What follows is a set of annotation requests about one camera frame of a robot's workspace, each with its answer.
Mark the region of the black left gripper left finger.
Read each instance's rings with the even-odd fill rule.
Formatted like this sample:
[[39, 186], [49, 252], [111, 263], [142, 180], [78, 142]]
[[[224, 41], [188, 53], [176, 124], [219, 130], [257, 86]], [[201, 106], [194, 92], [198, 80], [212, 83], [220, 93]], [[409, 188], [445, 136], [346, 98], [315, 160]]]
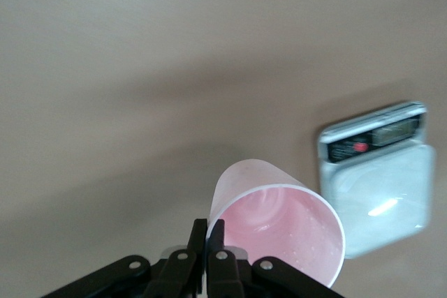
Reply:
[[46, 297], [195, 297], [201, 292], [207, 220], [196, 219], [186, 246], [169, 248], [152, 265], [128, 255]]

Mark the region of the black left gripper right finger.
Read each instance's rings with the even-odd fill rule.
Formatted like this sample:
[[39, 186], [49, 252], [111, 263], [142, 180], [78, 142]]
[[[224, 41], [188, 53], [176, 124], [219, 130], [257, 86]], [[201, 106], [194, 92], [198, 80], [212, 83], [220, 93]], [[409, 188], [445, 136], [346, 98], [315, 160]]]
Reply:
[[284, 261], [267, 256], [249, 263], [241, 248], [224, 245], [225, 221], [207, 239], [208, 297], [340, 297]]

